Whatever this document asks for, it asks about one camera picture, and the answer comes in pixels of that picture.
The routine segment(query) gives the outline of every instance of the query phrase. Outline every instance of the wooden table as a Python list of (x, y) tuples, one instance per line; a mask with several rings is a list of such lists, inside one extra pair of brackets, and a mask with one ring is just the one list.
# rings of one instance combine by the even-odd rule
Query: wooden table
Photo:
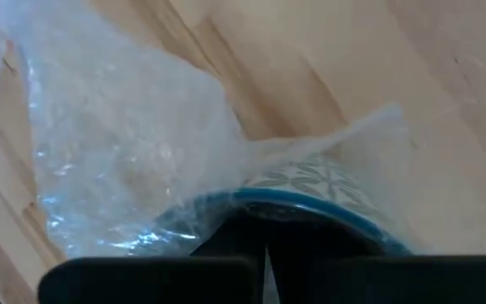
[[(486, 2), (91, 0), (137, 43), (220, 79), (249, 138), (330, 133), (395, 102), (410, 223), (428, 253), (486, 253)], [(31, 303), (64, 258), (35, 204), (15, 59), (0, 78), (0, 298)]]

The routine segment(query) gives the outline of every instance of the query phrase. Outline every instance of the black object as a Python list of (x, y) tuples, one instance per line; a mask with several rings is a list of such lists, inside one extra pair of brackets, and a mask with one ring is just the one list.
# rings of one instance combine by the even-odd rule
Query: black object
[(275, 204), (231, 215), (188, 258), (86, 258), (40, 283), (40, 304), (261, 303), (266, 248), (281, 303), (486, 302), (486, 257), (387, 257), (350, 227)]

